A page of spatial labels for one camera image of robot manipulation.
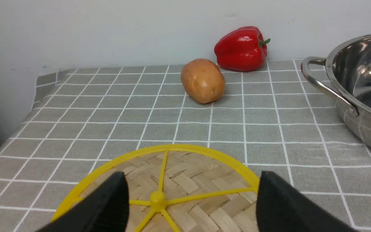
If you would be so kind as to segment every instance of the bamboo steamer lid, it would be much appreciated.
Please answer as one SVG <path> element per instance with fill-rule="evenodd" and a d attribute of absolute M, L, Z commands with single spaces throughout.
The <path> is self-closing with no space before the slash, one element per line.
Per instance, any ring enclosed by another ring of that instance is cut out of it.
<path fill-rule="evenodd" d="M 116 171 L 128 182 L 128 232 L 258 231 L 259 178 L 226 154 L 181 144 L 133 151 L 104 164 L 68 194 L 53 220 Z"/>

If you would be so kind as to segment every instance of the red bell pepper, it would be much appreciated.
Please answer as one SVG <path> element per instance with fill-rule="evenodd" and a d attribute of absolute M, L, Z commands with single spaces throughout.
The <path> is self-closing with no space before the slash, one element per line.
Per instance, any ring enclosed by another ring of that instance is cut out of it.
<path fill-rule="evenodd" d="M 221 38 L 215 45 L 217 63 L 224 69 L 249 72 L 261 68 L 267 56 L 267 43 L 255 26 L 243 26 Z"/>

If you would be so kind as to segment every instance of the pot rim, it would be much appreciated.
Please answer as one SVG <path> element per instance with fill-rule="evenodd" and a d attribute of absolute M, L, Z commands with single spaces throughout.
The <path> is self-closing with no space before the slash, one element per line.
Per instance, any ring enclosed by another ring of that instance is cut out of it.
<path fill-rule="evenodd" d="M 365 39 L 371 38 L 371 34 L 359 36 L 356 38 L 353 38 L 351 40 L 348 40 L 344 43 L 341 43 L 337 47 L 335 47 L 328 55 L 326 59 L 326 75 L 328 76 L 328 79 L 330 82 L 334 85 L 334 87 L 337 89 L 337 91 L 343 95 L 347 100 L 351 101 L 353 104 L 355 104 L 358 108 L 362 108 L 366 110 L 367 112 L 371 113 L 371 108 L 363 104 L 361 101 L 359 101 L 357 98 L 355 98 L 352 94 L 350 94 L 336 79 L 336 76 L 333 73 L 333 59 L 334 57 L 344 48 L 349 46 L 350 44 L 356 42 L 356 41 L 364 41 Z"/>

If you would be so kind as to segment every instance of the checkered tablecloth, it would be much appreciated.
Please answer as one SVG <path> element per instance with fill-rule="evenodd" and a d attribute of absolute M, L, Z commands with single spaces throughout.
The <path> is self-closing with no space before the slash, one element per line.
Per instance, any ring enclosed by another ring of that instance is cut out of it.
<path fill-rule="evenodd" d="M 371 149 L 349 132 L 334 101 L 305 81 L 300 62 L 223 70 L 225 94 L 207 105 L 184 92 L 181 65 L 73 70 L 0 149 L 0 232 L 34 231 L 100 165 L 171 143 L 222 151 L 257 175 L 272 170 L 371 231 Z M 312 69 L 330 84 L 323 67 Z"/>

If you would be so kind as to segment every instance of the yellow plastic frame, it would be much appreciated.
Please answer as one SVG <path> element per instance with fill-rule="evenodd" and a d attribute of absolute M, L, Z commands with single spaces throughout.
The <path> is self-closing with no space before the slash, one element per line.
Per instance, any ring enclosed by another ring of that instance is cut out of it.
<path fill-rule="evenodd" d="M 163 158 L 163 162 L 161 165 L 161 172 L 160 172 L 160 178 L 159 178 L 159 184 L 158 184 L 158 190 L 162 191 L 163 184 L 164 184 L 164 173 L 165 173 L 165 166 L 167 164 L 168 154 L 170 151 L 190 151 L 202 155 L 206 155 L 208 157 L 212 157 L 216 160 L 219 160 L 231 168 L 233 168 L 236 172 L 238 172 L 249 184 L 249 188 L 236 188 L 236 189 L 230 189 L 225 191 L 217 191 L 217 192 L 210 192 L 205 194 L 198 194 L 198 195 L 192 195 L 187 197 L 181 197 L 176 199 L 171 199 L 168 201 L 164 201 L 164 207 L 154 207 L 155 204 L 151 201 L 140 201 L 140 200 L 130 200 L 130 204 L 134 205 L 143 205 L 143 206 L 150 206 L 152 205 L 152 209 L 150 210 L 149 214 L 143 219 L 143 221 L 138 225 L 135 231 L 139 232 L 141 231 L 148 223 L 149 220 L 153 217 L 155 213 L 161 213 L 165 219 L 168 221 L 169 225 L 173 229 L 174 232 L 180 232 L 180 229 L 177 227 L 177 225 L 174 223 L 174 220 L 170 217 L 170 215 L 165 210 L 165 205 L 169 206 L 172 204 L 178 204 L 181 202 L 186 201 L 193 201 L 197 199 L 202 199 L 206 197 L 215 197 L 215 196 L 221 196 L 221 195 L 227 195 L 227 194 L 233 194 L 238 192 L 244 192 L 244 191 L 253 191 L 255 194 L 258 194 L 259 190 L 259 183 L 260 179 L 257 175 L 255 175 L 248 167 L 240 163 L 238 160 L 234 159 L 233 157 L 230 157 L 222 152 L 206 148 L 206 147 L 200 147 L 195 145 L 188 145 L 188 144 L 168 144 L 168 145 L 159 145 L 159 146 L 153 146 L 153 147 L 147 147 L 143 148 L 137 151 L 129 152 L 123 156 L 120 156 L 118 158 L 115 158 L 114 160 L 111 160 L 105 164 L 103 164 L 101 167 L 94 170 L 91 174 L 87 175 L 78 185 L 76 185 L 72 191 L 66 196 L 66 198 L 62 201 L 58 209 L 56 210 L 56 213 L 53 215 L 52 220 L 56 220 L 58 217 L 62 216 L 64 213 L 66 213 L 72 205 L 76 201 L 81 201 L 82 199 L 79 197 L 79 195 L 90 185 L 94 180 L 96 180 L 99 176 L 101 176 L 103 173 L 107 172 L 108 170 L 112 169 L 113 167 L 117 166 L 120 163 L 123 163 L 127 160 L 131 160 L 132 158 L 139 157 L 145 154 L 150 153 L 156 153 L 156 152 L 164 152 L 165 156 Z"/>

